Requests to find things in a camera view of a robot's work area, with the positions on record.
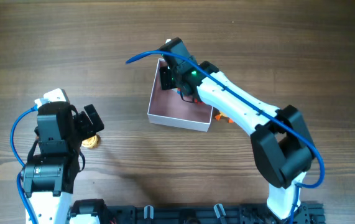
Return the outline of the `multicoloured puzzle cube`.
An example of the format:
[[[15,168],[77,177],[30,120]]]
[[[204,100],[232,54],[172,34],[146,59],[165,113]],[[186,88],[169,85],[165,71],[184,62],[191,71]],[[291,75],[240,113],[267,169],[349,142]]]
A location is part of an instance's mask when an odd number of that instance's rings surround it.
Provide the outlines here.
[[[181,90],[179,88],[174,88],[173,91],[179,95],[181,94]]]

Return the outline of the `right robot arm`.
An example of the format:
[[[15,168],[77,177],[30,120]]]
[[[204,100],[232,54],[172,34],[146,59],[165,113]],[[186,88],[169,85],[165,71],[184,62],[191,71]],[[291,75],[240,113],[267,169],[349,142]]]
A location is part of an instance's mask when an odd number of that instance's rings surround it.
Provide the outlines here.
[[[314,143],[299,110],[258,100],[231,82],[208,61],[198,63],[176,37],[159,49],[164,90],[176,88],[187,103],[203,103],[224,113],[251,139],[255,165],[269,183],[267,208],[280,221],[293,223],[301,206],[300,191],[310,169]]]

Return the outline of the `white cardboard box pink inside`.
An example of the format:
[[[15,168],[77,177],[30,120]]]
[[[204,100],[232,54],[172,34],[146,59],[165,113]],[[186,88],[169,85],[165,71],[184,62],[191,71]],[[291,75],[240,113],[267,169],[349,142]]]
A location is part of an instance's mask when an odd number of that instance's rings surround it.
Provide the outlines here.
[[[159,69],[166,65],[164,59],[158,59],[147,110],[149,122],[207,132],[211,124],[213,107],[188,103],[183,101],[180,95],[173,90],[162,90]]]

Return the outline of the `red toy fire truck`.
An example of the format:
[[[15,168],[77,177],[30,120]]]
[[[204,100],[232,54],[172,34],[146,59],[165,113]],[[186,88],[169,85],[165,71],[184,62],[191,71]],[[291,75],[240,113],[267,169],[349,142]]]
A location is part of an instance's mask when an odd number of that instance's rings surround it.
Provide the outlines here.
[[[203,102],[202,102],[201,100],[199,100],[199,99],[194,99],[194,103],[196,103],[196,104],[203,104]]]

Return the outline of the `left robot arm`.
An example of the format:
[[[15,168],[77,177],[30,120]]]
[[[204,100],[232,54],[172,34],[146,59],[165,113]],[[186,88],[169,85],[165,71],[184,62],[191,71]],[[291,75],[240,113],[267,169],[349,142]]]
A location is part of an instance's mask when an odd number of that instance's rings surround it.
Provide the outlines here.
[[[38,108],[34,141],[17,178],[27,223],[66,223],[74,181],[85,168],[84,140],[104,129],[93,105],[82,112],[66,101]]]

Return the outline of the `yellow duck toy blue hat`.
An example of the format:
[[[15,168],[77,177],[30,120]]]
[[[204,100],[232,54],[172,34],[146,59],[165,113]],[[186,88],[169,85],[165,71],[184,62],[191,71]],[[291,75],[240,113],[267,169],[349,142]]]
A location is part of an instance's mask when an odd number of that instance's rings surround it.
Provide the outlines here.
[[[217,121],[219,121],[222,118],[225,118],[228,123],[234,123],[234,121],[225,113],[223,113],[222,111],[219,111],[219,113],[214,117]]]

